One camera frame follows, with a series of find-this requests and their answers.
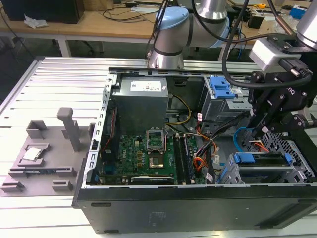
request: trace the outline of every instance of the metal slotted table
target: metal slotted table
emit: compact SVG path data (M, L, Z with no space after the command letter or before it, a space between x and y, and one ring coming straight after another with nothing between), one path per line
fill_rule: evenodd
M109 67L146 68L140 59L45 58L34 61L0 106L0 184L27 137L30 119L48 126L62 126L56 118L60 107L72 107L79 126L97 117L98 105ZM186 69L221 72L219 62L186 61ZM251 72L252 63L228 63L229 71ZM311 107L317 116L317 103ZM307 131L317 144L317 129ZM71 207L72 196L0 198L0 237L114 237L95 234L80 209ZM159 234L123 234L127 238L148 237L317 237L317 212L281 230L210 231Z

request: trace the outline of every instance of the motherboard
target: motherboard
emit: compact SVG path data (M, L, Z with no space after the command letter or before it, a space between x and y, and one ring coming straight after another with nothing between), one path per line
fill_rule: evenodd
M103 162L100 178L112 185L204 184L203 175L193 168L197 150L193 136L164 136L159 130L122 135L113 170Z

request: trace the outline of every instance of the floor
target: floor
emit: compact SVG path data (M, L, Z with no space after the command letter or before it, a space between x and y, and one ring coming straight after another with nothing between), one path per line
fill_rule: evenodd
M35 56L60 56L58 45L52 40L22 39L26 47ZM10 49L4 46L0 49L0 103L7 97L17 81L32 62L29 53L24 49L18 39L14 39L16 46ZM96 49L94 57L100 58L127 58L142 59L145 53L145 44L104 42L105 52L99 52L98 42L90 42ZM92 57L89 48L81 41L69 41L73 57ZM234 49L228 61L252 62L248 57L249 50L243 50L240 57L239 49ZM188 57L189 48L184 49L185 60L217 61L220 48L199 49L193 57Z

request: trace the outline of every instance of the sticker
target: sticker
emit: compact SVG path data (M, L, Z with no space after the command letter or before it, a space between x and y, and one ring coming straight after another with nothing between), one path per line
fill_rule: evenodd
M242 91L239 88L231 88L232 93L242 93Z
M197 113L197 120L198 121L203 121L203 114L202 113Z
M27 173L27 174L39 174L40 171L38 171L38 170L29 170L29 171L25 171L25 173Z
M214 163L215 163L216 165L220 165L220 156L219 156L219 155L215 155L215 156L214 156Z
M206 174L206 179L208 179L208 181L211 183L213 181L213 177L209 173Z
M132 81L131 92L161 92L160 81Z

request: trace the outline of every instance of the blue box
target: blue box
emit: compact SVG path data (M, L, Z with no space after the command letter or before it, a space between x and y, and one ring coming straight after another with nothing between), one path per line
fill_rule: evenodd
M289 14L294 18L301 19L304 16L306 10L307 9L301 8L298 5L294 5L294 7L292 8Z

